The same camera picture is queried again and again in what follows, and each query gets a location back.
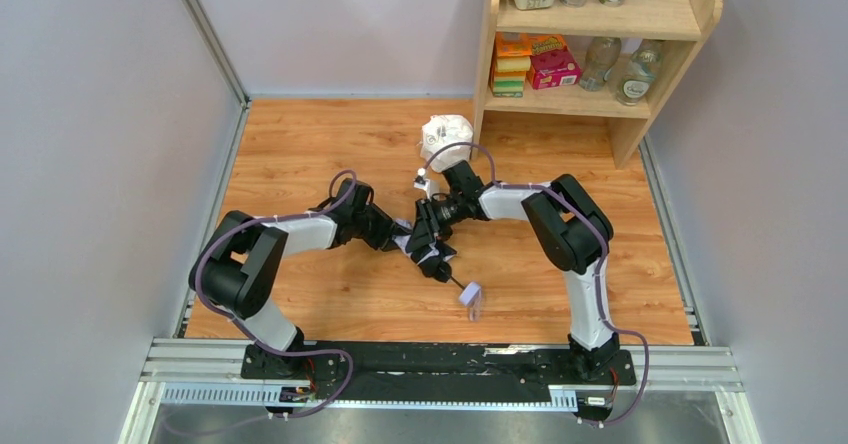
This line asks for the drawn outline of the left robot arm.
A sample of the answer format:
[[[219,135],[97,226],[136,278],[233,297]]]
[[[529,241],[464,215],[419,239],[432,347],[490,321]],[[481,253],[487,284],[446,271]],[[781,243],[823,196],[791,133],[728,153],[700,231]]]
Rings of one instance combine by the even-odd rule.
[[[252,216],[228,212],[188,276],[209,310],[231,320],[254,344],[284,359],[307,356],[303,332],[273,302],[282,260],[306,251],[334,249],[361,240],[376,251],[397,249],[407,225],[373,201],[373,188],[354,177],[333,180],[331,193],[300,214]]]

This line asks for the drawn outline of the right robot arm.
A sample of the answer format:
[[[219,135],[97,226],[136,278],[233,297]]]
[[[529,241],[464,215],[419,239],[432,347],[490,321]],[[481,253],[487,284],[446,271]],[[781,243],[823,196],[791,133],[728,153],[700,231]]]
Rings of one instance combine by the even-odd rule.
[[[604,285],[613,226],[571,174],[542,184],[484,183],[466,161],[443,171],[449,191],[420,199],[407,236],[396,242],[427,277],[445,281],[452,272],[446,245],[453,225],[466,220],[520,220],[530,223],[545,256],[563,272],[571,309],[569,346],[575,364],[598,371],[620,348],[608,321]]]

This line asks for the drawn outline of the lavender folding umbrella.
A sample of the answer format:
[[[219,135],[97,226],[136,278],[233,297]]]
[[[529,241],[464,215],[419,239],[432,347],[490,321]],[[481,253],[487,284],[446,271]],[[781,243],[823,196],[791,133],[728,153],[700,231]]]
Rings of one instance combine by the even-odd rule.
[[[482,317],[484,292],[475,282],[460,282],[454,275],[450,260],[457,251],[446,243],[436,240],[434,243],[410,247],[412,243],[412,224],[404,219],[394,221],[392,242],[427,277],[438,282],[451,283],[459,288],[458,302],[467,310],[468,320],[478,322]]]

